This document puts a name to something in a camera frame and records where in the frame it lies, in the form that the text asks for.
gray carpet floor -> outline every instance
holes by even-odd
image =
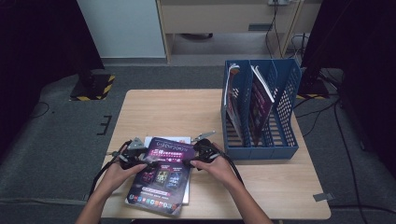
[[[49,84],[12,145],[7,160],[0,166],[0,199],[69,200],[64,203],[82,200],[102,166],[128,90],[218,89],[222,88],[223,69],[223,66],[108,67],[116,78],[109,95],[102,101],[69,101],[77,76]],[[337,96],[332,96],[306,101],[295,109],[295,114],[299,117],[320,110],[336,99]],[[395,178],[374,152],[361,150],[347,113],[339,105],[336,112],[351,156],[361,204],[367,205],[362,209],[364,218],[367,223],[396,223],[394,213],[371,207],[396,210]],[[332,217],[284,220],[284,223],[364,223],[356,206],[351,164],[333,106],[320,113],[315,122],[317,114],[300,117],[298,122],[303,134],[308,133],[304,139],[323,190],[335,197],[329,201]],[[104,130],[101,123],[107,122],[105,116],[111,116],[109,127],[105,135],[98,135]],[[81,208],[82,205],[75,204],[0,203],[0,223],[74,223]],[[105,218],[102,223],[129,223],[129,220]]]

person's right hand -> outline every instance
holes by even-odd
[[[216,143],[212,143],[217,149],[221,150],[221,147]],[[203,169],[213,175],[223,185],[230,184],[230,182],[237,180],[236,175],[233,173],[233,169],[224,158],[221,156],[216,157],[212,162],[206,163],[203,161],[191,161],[191,165],[196,168]]]

blue plastic organizer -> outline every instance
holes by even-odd
[[[237,91],[237,110],[241,119],[242,140],[227,119],[226,105],[222,98],[221,118],[224,147],[234,160],[289,160],[298,149],[290,117],[301,80],[301,69],[294,59],[234,60],[226,61],[224,69],[223,96],[231,64],[240,66],[239,74],[233,79],[233,90]],[[275,102],[273,111],[262,131],[259,145],[252,145],[248,130],[248,109],[253,72],[250,66],[259,66],[259,70],[270,87]]]

yellow black warning tape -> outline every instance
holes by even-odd
[[[323,99],[329,99],[329,95],[325,94],[297,94],[297,99],[319,99],[319,100],[323,100]]]
[[[107,84],[106,84],[106,86],[105,86],[105,88],[103,90],[103,93],[101,95],[96,95],[96,96],[84,96],[84,95],[81,95],[81,96],[73,97],[70,100],[72,100],[72,101],[104,100],[107,97],[108,92],[110,91],[111,86],[113,85],[113,81],[114,81],[115,78],[116,78],[116,76],[114,76],[114,75],[111,75],[111,76],[108,77]]]

wooden table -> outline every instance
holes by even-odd
[[[128,91],[108,147],[116,151],[127,140],[145,136],[191,136],[215,130],[208,139],[223,145],[221,129],[222,90]],[[271,219],[327,219],[322,193],[295,117],[292,127],[299,149],[289,161],[236,161],[247,190]],[[106,156],[104,164],[111,160]],[[124,202],[133,178],[107,200],[102,217],[168,218],[139,210]],[[179,218],[240,219],[228,191],[205,171],[191,172],[190,204]]]

